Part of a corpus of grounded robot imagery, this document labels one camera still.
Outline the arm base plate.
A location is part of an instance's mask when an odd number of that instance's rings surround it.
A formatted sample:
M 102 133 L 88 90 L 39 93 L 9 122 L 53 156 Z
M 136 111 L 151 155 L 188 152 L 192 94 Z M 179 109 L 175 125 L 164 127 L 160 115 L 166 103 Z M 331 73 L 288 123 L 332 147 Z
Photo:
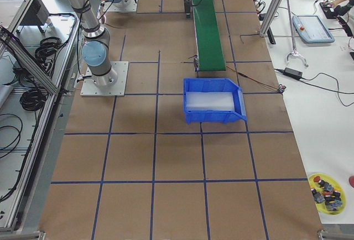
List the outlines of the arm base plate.
M 134 13 L 137 11 L 138 0 L 105 0 L 103 11 Z
M 124 97 L 126 92 L 128 61 L 111 61 L 111 70 L 105 76 L 95 76 L 90 68 L 84 79 L 80 95 L 83 97 Z

